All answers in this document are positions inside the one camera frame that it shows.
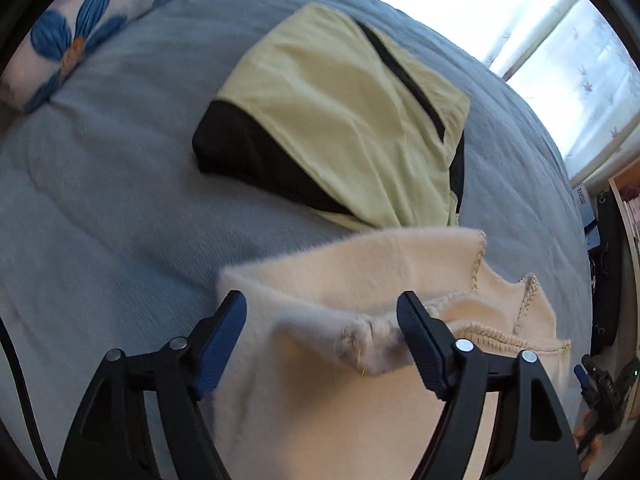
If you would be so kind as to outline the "person's hand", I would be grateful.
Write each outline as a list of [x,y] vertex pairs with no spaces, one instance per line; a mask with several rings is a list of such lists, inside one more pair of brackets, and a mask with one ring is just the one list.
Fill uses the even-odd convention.
[[580,470],[585,474],[601,453],[603,422],[596,410],[585,412],[582,422],[573,430],[573,438],[578,447]]

